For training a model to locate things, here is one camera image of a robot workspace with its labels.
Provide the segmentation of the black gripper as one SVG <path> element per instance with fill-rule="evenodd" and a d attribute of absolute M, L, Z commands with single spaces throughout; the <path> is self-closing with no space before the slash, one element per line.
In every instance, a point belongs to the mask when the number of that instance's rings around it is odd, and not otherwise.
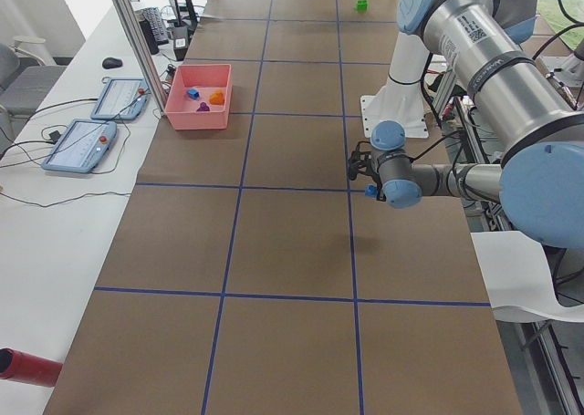
<path fill-rule="evenodd" d="M 378 182 L 376 172 L 372 168 L 371 150 L 363 150 L 361 146 L 370 145 L 369 141 L 358 141 L 348 157 L 347 173 L 350 181 L 354 182 L 362 175 Z"/>

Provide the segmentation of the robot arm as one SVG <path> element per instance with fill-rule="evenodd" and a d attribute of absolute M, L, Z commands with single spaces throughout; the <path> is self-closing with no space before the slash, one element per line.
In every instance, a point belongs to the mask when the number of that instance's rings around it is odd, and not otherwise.
<path fill-rule="evenodd" d="M 399 35 L 386 84 L 364 98 L 369 147 L 354 150 L 348 175 L 368 176 L 370 194 L 396 209 L 426 196 L 500 205 L 541 244 L 583 245 L 583 114 L 522 50 L 537 0 L 399 0 Z M 503 148 L 496 164 L 423 164 L 405 142 L 423 135 L 422 83 L 441 56 Z"/>

